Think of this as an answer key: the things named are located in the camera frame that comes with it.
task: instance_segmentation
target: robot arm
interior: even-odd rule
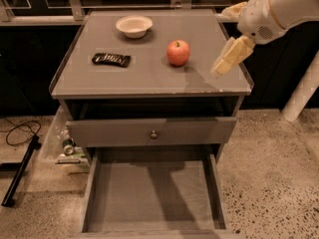
[[[249,0],[222,14],[238,22],[242,36],[230,38],[211,73],[221,77],[253,53],[255,44],[267,44],[306,21],[319,21],[319,0]]]

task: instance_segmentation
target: concrete floor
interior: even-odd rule
[[[52,117],[37,120],[43,142]],[[0,119],[0,130],[12,125]],[[16,130],[12,140],[26,136]],[[21,160],[27,144],[6,144],[0,161]],[[88,167],[61,166],[34,152],[13,208],[0,207],[0,238],[67,238],[79,232]],[[239,111],[238,123],[217,165],[226,217],[246,238],[319,238],[319,110],[304,110],[295,122],[278,110]],[[12,180],[0,173],[0,199]]]

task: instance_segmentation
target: apple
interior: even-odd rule
[[[172,41],[167,46],[166,55],[172,65],[183,66],[190,56],[189,44],[183,40]]]

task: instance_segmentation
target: open drawer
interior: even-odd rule
[[[66,126],[82,147],[228,142],[235,117],[185,119],[83,119]]]
[[[96,150],[81,217],[84,238],[240,238],[227,230],[208,146]]]

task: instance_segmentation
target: small bowl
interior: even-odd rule
[[[148,28],[153,25],[153,21],[144,16],[132,15],[124,17],[117,22],[117,29],[127,37],[140,38],[145,35]]]

